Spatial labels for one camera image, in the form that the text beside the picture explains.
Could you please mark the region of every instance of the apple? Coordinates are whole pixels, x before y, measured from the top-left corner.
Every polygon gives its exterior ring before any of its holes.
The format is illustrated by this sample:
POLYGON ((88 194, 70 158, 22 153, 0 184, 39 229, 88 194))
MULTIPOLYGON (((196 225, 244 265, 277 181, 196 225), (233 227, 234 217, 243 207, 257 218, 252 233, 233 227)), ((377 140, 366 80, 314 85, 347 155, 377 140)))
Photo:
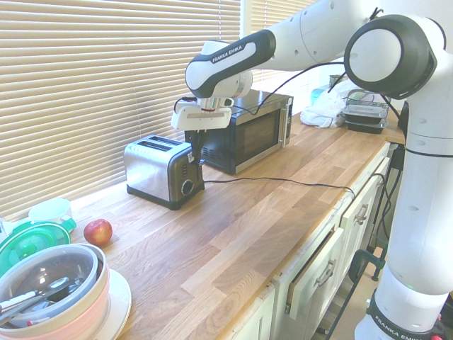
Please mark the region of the apple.
POLYGON ((89 222, 84 229, 85 240, 98 247, 107 244, 112 233, 112 225, 102 218, 89 222))

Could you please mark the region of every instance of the toaster knob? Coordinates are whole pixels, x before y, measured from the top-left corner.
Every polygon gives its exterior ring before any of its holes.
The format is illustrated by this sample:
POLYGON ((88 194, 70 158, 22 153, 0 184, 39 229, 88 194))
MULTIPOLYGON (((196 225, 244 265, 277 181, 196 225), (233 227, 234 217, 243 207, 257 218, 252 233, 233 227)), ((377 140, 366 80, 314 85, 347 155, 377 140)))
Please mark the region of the toaster knob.
POLYGON ((181 193, 183 193, 184 196, 189 195, 192 192, 192 189, 192 181, 190 179, 186 179, 183 183, 183 186, 181 187, 181 193))

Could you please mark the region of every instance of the plate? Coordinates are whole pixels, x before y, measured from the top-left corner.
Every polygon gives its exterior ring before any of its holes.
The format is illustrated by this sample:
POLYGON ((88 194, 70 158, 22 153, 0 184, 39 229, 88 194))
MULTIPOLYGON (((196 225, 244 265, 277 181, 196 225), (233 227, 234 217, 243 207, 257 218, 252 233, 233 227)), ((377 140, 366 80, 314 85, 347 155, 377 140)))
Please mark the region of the plate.
POLYGON ((114 340, 118 338, 129 317, 132 305, 129 283, 113 269, 110 270, 108 296, 110 298, 110 311, 104 325, 92 340, 114 340))

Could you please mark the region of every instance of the kitchen counter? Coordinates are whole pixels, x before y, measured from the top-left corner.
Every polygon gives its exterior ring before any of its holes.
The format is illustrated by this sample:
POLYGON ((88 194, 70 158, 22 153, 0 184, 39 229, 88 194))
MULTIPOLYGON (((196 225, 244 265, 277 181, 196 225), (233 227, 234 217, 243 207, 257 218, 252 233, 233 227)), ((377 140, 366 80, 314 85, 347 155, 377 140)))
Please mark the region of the kitchen counter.
MULTIPOLYGON (((293 117, 290 144, 235 176, 203 166, 204 178, 280 177, 351 184, 386 141, 404 143, 394 120, 381 135, 317 129, 293 117)), ((75 200, 78 228, 105 218, 109 267, 132 290, 125 339, 220 339, 303 245, 343 189, 282 181, 207 183, 180 210, 126 193, 125 183, 75 200)))

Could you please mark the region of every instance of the microwave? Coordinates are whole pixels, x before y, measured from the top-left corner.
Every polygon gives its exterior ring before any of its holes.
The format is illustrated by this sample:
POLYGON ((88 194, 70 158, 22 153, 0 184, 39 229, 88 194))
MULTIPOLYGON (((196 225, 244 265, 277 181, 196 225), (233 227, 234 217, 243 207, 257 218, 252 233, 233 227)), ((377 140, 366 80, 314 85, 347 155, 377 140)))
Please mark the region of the microwave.
POLYGON ((273 94, 255 113, 269 93, 251 90, 235 100, 231 120, 225 129, 206 132, 201 158, 207 164, 228 174, 237 174, 289 142, 292 120, 291 96, 273 94))

